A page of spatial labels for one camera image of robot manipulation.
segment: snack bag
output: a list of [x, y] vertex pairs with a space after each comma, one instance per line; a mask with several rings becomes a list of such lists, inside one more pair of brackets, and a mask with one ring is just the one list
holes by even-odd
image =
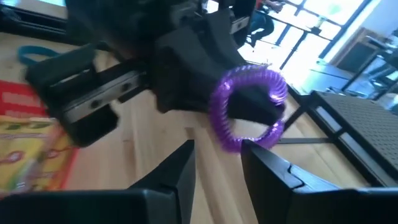
[[68, 175], [67, 167], [73, 160], [75, 148], [69, 137], [63, 133], [54, 146], [47, 151], [40, 175], [35, 181], [34, 190], [58, 190]]
[[32, 189], [41, 170], [45, 153], [60, 134], [60, 128], [48, 118], [5, 122], [2, 132], [0, 190], [24, 192]]

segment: purple coil bracelet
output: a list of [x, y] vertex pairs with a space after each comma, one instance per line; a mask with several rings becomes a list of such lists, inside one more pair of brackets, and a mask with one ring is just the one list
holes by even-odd
[[228, 98], [236, 89], [250, 85], [267, 86], [275, 105], [284, 104], [287, 97], [286, 81], [279, 72], [260, 65], [245, 65], [227, 71], [210, 98], [210, 123], [222, 147], [228, 152], [240, 152], [244, 139], [270, 149], [278, 143], [284, 131], [284, 123], [280, 119], [258, 138], [237, 138], [233, 135], [227, 117]]

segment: white wall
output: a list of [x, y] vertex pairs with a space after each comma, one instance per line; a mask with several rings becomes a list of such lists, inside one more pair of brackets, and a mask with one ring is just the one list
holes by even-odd
[[332, 47], [326, 55], [325, 61], [330, 62], [360, 27], [388, 36], [398, 28], [398, 0], [372, 0]]

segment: spiral keychain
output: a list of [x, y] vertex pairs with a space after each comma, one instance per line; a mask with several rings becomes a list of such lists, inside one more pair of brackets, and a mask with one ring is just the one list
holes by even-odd
[[270, 99], [276, 106], [284, 104], [287, 97], [286, 81], [279, 72], [260, 65], [244, 65], [227, 71], [210, 98], [210, 123], [223, 148], [228, 152], [240, 152], [245, 139], [270, 149], [278, 143], [284, 131], [284, 123], [280, 119], [258, 138], [233, 136], [227, 117], [228, 99], [236, 89], [250, 85], [267, 86]]

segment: wooden table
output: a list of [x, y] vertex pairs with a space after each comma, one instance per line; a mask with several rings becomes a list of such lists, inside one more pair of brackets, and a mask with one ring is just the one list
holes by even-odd
[[[64, 8], [26, 0], [24, 8], [46, 8], [49, 14], [64, 13]], [[0, 33], [0, 79], [22, 82], [24, 66], [16, 60], [18, 47], [39, 45], [58, 52], [75, 46]], [[116, 61], [107, 52], [98, 52], [99, 70]], [[145, 176], [160, 161], [187, 139], [194, 139], [197, 159], [197, 184], [192, 223], [234, 224], [257, 223], [243, 179], [239, 156], [220, 149], [204, 114], [171, 111], [160, 114], [154, 96], [146, 91], [123, 105], [115, 103], [120, 115], [119, 127], [90, 147], [80, 149], [67, 182], [68, 190], [125, 189]], [[289, 98], [286, 115], [297, 108]], [[259, 124], [236, 121], [235, 133], [255, 136], [264, 130]], [[323, 133], [305, 115], [285, 137], [318, 137]], [[351, 164], [331, 144], [280, 145], [273, 152], [342, 187], [367, 185]]]

